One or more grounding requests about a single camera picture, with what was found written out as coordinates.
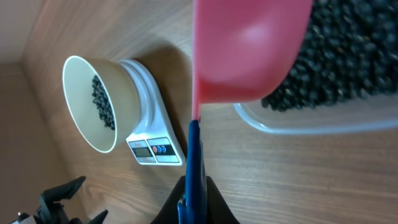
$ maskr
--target pink plastic scoop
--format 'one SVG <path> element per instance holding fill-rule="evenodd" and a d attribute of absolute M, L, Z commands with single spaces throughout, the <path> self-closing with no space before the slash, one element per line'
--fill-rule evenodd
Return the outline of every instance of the pink plastic scoop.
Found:
<path fill-rule="evenodd" d="M 312 0 L 195 0 L 192 119 L 202 103 L 260 99 L 288 74 Z"/>

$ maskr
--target wood grain surface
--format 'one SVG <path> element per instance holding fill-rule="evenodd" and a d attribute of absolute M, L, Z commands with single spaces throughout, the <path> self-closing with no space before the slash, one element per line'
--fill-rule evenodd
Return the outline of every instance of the wood grain surface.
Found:
<path fill-rule="evenodd" d="M 62 65 L 73 54 L 147 66 L 185 145 L 192 1 L 49 0 L 22 60 L 69 174 L 88 177 L 87 214 L 107 208 L 106 223 L 149 223 L 185 166 L 140 166 L 127 144 L 90 148 L 63 98 Z M 251 128 L 232 105 L 202 108 L 207 174 L 241 223 L 398 223 L 397 134 L 277 136 Z"/>

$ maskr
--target black beans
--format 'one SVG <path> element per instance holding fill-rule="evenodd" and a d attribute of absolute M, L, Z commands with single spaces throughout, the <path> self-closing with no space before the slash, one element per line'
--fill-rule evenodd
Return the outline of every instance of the black beans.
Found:
<path fill-rule="evenodd" d="M 315 109 L 398 91 L 398 0 L 317 0 L 274 111 Z"/>
<path fill-rule="evenodd" d="M 104 121 L 104 127 L 115 129 L 111 104 L 106 95 L 105 89 L 97 76 L 93 78 L 93 103 L 97 106 L 99 118 Z"/>

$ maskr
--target scoop handle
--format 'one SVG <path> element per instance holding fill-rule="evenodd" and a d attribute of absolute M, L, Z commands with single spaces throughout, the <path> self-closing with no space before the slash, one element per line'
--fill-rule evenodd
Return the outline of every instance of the scoop handle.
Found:
<path fill-rule="evenodd" d="M 178 208 L 180 223 L 205 223 L 207 216 L 207 184 L 199 120 L 189 124 L 187 171 L 185 174 L 185 206 Z"/>

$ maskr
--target digital kitchen scale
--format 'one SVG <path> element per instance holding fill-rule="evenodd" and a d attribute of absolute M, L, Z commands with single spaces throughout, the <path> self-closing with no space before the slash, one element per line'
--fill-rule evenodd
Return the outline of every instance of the digital kitchen scale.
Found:
<path fill-rule="evenodd" d="M 130 74 L 141 102 L 141 120 L 126 139 L 132 154 L 142 165 L 181 166 L 185 156 L 154 77 L 135 60 L 119 64 Z"/>

